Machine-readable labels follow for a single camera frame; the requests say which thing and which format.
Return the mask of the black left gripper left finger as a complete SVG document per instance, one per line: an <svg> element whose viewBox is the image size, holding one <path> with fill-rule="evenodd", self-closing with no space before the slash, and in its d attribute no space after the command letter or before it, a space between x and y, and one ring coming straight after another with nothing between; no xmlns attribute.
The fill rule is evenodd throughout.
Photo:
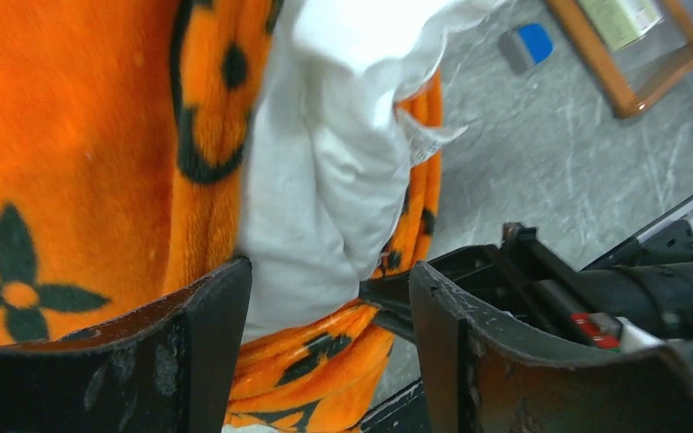
<svg viewBox="0 0 693 433"><path fill-rule="evenodd" d="M0 346L0 432L218 432L252 265L53 342Z"/></svg>

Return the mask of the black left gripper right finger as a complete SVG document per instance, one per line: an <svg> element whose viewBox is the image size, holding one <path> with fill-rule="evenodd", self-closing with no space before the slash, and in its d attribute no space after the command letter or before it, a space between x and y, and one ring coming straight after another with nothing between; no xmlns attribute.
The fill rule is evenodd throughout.
<svg viewBox="0 0 693 433"><path fill-rule="evenodd" d="M434 432L693 432L693 341L632 353L576 344L426 263L410 295Z"/></svg>

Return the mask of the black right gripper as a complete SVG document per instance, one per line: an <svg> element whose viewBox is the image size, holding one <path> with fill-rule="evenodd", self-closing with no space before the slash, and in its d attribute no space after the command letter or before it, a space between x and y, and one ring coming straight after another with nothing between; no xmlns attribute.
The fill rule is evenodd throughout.
<svg viewBox="0 0 693 433"><path fill-rule="evenodd" d="M675 222L653 237L629 238L575 270L538 237L509 223L500 244L470 245L430 261L469 296L528 326L595 347L576 313L624 317L665 343L693 343L693 232Z"/></svg>

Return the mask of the orange patterned pillowcase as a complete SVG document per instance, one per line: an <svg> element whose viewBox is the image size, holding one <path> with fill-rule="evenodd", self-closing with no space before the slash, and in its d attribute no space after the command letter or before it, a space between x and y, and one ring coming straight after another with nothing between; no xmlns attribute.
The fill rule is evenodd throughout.
<svg viewBox="0 0 693 433"><path fill-rule="evenodd" d="M246 150L286 2L0 1L0 346L252 265L238 250ZM400 105L441 126L439 68ZM440 165L436 151L411 169L365 281L427 253ZM357 293L308 325L242 334L222 428L358 431L393 347L377 312Z"/></svg>

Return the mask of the white pillow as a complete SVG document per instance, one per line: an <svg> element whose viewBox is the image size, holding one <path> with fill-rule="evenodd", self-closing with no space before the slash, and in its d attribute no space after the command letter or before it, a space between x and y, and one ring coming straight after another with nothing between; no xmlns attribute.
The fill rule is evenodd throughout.
<svg viewBox="0 0 693 433"><path fill-rule="evenodd" d="M246 150L238 250L253 265L245 342L357 296L398 225L410 172L461 134L401 107L448 37L494 1L288 1Z"/></svg>

